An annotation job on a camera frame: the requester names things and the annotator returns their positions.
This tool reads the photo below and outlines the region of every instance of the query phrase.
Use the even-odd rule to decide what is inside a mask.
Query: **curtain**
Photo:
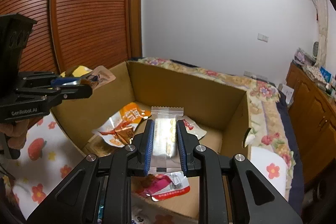
[[[318,15],[319,51],[316,58],[317,67],[324,67],[327,58],[328,3],[327,0],[313,0]]]

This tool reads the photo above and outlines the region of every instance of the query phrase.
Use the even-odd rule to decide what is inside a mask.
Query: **metal screw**
[[[235,156],[235,158],[236,158],[237,161],[244,161],[244,160],[245,160],[245,157],[244,157],[244,155],[242,155],[242,154],[237,154],[237,155]]]
[[[133,150],[135,150],[135,145],[133,145],[133,144],[126,145],[125,149],[127,151],[133,151]]]
[[[199,152],[204,152],[206,150],[206,147],[204,145],[198,145],[196,146],[196,150]]]
[[[90,154],[86,156],[87,161],[95,161],[97,156],[95,154]]]

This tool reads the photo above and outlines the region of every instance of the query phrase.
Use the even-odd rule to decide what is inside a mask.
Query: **human hand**
[[[11,137],[7,141],[9,148],[20,150],[24,147],[26,143],[28,123],[29,120],[16,122],[16,125],[14,126],[12,124],[0,123],[0,132]]]

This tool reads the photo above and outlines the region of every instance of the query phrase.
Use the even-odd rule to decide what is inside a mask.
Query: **electrical outlet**
[[[258,40],[261,40],[261,41],[265,41],[265,42],[268,42],[268,37],[259,33],[258,34]]]

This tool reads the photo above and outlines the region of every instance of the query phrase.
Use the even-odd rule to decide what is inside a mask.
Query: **orange snack package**
[[[123,147],[131,144],[137,126],[150,115],[150,111],[142,110],[132,102],[113,114],[101,127],[92,130],[92,133],[100,135],[109,145]]]

